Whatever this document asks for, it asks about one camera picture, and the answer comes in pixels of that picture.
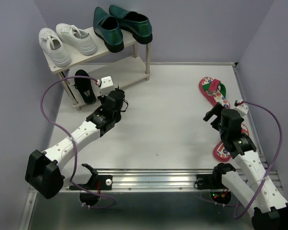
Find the black lace shoe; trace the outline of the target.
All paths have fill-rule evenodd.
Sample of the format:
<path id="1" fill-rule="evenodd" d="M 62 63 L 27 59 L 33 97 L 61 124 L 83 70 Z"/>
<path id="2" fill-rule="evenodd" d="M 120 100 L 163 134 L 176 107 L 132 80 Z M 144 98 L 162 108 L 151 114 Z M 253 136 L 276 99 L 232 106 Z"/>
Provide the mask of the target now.
<path id="1" fill-rule="evenodd" d="M 74 87 L 78 90 L 86 105 L 93 105 L 96 103 L 96 96 L 94 94 L 90 79 L 75 78 Z"/>
<path id="2" fill-rule="evenodd" d="M 112 108 L 114 110 L 119 110 L 120 112 L 126 112 L 129 106 L 128 101 L 125 99 L 125 91 L 120 89 L 119 86 L 115 90 L 110 92 L 110 97 L 112 98 Z"/>

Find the green loafer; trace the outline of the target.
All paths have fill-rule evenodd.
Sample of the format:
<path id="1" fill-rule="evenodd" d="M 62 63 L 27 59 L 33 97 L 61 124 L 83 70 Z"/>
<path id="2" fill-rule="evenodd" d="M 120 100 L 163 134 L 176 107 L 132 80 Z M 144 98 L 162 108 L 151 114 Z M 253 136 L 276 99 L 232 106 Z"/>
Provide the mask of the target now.
<path id="1" fill-rule="evenodd" d="M 118 20 L 121 29 L 130 32 L 138 43 L 147 45 L 152 42 L 153 30 L 147 16 L 116 5 L 109 6 L 109 13 Z"/>
<path id="2" fill-rule="evenodd" d="M 93 30 L 110 52 L 118 53 L 124 49 L 123 34 L 117 19 L 100 7 L 94 11 Z"/>

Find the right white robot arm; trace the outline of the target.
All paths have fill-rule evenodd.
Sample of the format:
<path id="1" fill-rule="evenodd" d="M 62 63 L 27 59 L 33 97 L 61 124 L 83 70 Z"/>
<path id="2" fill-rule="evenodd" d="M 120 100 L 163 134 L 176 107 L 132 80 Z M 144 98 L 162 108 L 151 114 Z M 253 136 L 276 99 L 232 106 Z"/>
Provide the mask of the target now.
<path id="1" fill-rule="evenodd" d="M 220 134 L 221 141 L 231 158 L 243 171 L 242 180 L 229 163 L 220 163 L 213 172 L 198 179 L 198 189 L 227 188 L 248 212 L 255 230 L 288 230 L 288 201 L 276 188 L 268 171 L 262 165 L 252 139 L 243 133 L 241 124 L 248 107 L 237 101 L 234 109 L 217 103 L 203 118 L 211 122 L 212 128 Z"/>

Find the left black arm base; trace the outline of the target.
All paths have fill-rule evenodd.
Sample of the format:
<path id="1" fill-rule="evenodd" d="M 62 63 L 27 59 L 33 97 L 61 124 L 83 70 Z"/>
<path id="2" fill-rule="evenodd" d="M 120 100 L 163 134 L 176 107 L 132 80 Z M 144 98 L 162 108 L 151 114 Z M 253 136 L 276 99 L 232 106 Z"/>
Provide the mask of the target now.
<path id="1" fill-rule="evenodd" d="M 75 180 L 78 182 L 71 183 L 69 187 L 72 191 L 80 191 L 80 202 L 83 207 L 88 209 L 105 209 L 116 204 L 116 199 L 108 195 L 101 194 L 101 191 L 112 189 L 113 176 L 99 175 L 98 171 L 87 163 L 81 164 L 84 174 L 76 175 Z"/>

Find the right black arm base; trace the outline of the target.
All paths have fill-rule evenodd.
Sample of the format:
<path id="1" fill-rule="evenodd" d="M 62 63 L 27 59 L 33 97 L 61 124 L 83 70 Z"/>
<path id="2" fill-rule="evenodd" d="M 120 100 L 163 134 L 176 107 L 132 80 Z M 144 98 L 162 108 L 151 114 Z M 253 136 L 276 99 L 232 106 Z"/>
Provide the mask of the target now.
<path id="1" fill-rule="evenodd" d="M 230 163 L 219 163 L 211 173 L 197 174 L 193 186 L 198 190 L 210 190 L 212 202 L 217 205 L 233 207 L 233 205 L 229 205 L 231 192 L 222 184 L 222 175 L 230 171 L 236 171 Z"/>

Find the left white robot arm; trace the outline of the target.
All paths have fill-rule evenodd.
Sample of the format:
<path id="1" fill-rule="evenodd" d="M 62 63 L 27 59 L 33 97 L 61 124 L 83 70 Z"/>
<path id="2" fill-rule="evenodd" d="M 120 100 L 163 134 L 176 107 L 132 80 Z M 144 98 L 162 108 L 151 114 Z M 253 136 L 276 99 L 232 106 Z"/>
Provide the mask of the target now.
<path id="1" fill-rule="evenodd" d="M 74 173 L 65 172 L 65 165 L 91 142 L 102 137 L 121 120 L 125 92 L 116 88 L 100 97 L 101 105 L 71 134 L 51 148 L 29 155 L 25 180 L 44 198 L 54 197 L 64 186 L 70 185 Z"/>

